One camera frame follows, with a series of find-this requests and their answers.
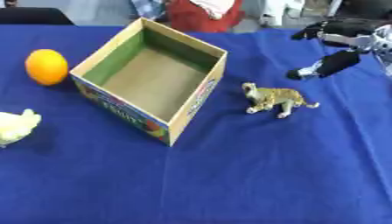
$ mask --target plastic toy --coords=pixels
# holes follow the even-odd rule
[[[30,135],[41,121],[41,115],[25,109],[22,115],[0,112],[0,147],[15,143]]]
[[[283,112],[277,115],[277,118],[285,118],[291,115],[291,109],[298,108],[302,105],[307,108],[315,109],[319,103],[308,104],[302,95],[290,88],[266,88],[256,87],[255,83],[246,82],[242,84],[245,96],[252,104],[247,113],[254,114],[261,110],[271,110],[275,105],[282,104]]]
[[[68,75],[67,60],[60,53],[49,49],[32,52],[25,67],[29,76],[44,86],[58,84]]]
[[[288,78],[325,78],[361,61],[361,54],[372,53],[392,75],[392,26],[385,21],[358,18],[329,19],[309,25],[292,39],[320,39],[327,46],[348,49],[327,55],[312,66],[291,70]]]

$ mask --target toy animal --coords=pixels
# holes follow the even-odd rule
[[[296,90],[290,88],[266,88],[256,87],[255,83],[246,82],[242,84],[242,89],[252,105],[247,109],[247,113],[254,114],[261,110],[271,110],[275,105],[282,104],[283,112],[277,118],[285,118],[291,115],[291,109],[302,105],[310,109],[315,109],[319,103],[308,104],[304,97]]]
[[[0,147],[5,148],[30,135],[41,121],[41,115],[25,109],[22,115],[0,112]]]

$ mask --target cardboard box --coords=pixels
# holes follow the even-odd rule
[[[223,75],[227,52],[140,18],[72,71],[79,90],[173,145]]]

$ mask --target floor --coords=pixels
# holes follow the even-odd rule
[[[328,0],[307,0],[301,18],[284,17],[284,28],[303,28],[322,19]],[[24,7],[54,7],[64,11],[77,25],[126,25],[132,21],[135,12],[130,0],[18,0]],[[243,0],[242,7],[247,17],[233,32],[254,32],[262,27],[257,20],[263,8],[263,1]]]

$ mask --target yellow toy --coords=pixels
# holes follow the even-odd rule
[[[50,49],[34,51],[24,63],[26,72],[38,84],[51,86],[62,82],[68,75],[68,62]]]
[[[242,84],[242,89],[246,97],[252,102],[252,106],[247,109],[247,113],[254,114],[261,110],[271,110],[275,105],[282,104],[283,112],[277,118],[285,118],[291,115],[291,109],[302,105],[310,109],[315,109],[319,103],[308,104],[302,95],[290,88],[266,88],[256,87],[255,83],[246,82]]]
[[[0,147],[5,148],[30,135],[41,121],[41,115],[25,109],[22,115],[0,112]]]

